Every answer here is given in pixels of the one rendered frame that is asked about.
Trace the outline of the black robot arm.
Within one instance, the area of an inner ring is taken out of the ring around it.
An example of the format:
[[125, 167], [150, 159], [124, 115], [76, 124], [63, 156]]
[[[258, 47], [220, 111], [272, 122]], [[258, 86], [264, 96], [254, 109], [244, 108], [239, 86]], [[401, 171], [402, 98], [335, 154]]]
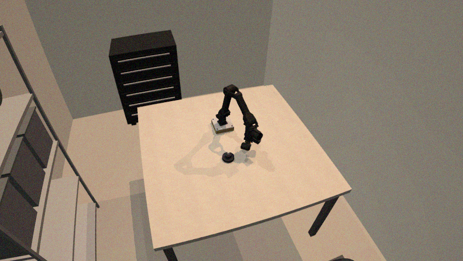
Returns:
[[[237, 93], [235, 93], [237, 91]], [[225, 94], [224, 100], [223, 100], [223, 105], [222, 108], [219, 110], [218, 114], [216, 114], [216, 117], [219, 119], [217, 122], [219, 123], [220, 126], [228, 124], [226, 121], [226, 117], [230, 115], [229, 111], [229, 105], [231, 98], [233, 97], [236, 99], [239, 108], [243, 114], [243, 121], [245, 125], [245, 133], [248, 135], [252, 136], [251, 143], [256, 143], [259, 144], [261, 142], [261, 139], [263, 137], [263, 133], [257, 129], [259, 127], [258, 122], [254, 115], [249, 111], [245, 100], [242, 96], [242, 92], [239, 91], [239, 89], [234, 86], [233, 84], [223, 88], [223, 93]], [[255, 124], [253, 126], [253, 124]]]

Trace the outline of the black round stepped pedestal with silver shaft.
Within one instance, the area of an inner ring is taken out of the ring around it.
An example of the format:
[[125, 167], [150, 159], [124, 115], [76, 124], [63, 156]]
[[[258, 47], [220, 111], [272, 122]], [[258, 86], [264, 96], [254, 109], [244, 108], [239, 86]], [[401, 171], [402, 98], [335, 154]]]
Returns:
[[231, 153], [231, 152], [226, 152], [222, 155], [222, 160], [225, 162], [225, 163], [231, 163], [234, 161], [234, 154]]

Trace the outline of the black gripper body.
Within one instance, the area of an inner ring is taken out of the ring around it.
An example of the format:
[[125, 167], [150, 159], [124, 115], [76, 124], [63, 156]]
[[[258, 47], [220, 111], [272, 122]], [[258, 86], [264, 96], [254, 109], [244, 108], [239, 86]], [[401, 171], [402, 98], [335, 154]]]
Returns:
[[252, 140], [252, 136], [251, 136], [251, 135], [248, 135], [248, 134], [246, 134], [246, 133], [244, 133], [244, 140], [245, 140], [246, 143], [243, 142], [243, 143], [241, 144], [241, 149], [249, 151], [249, 150], [250, 150], [250, 147], [251, 147], [250, 141]]

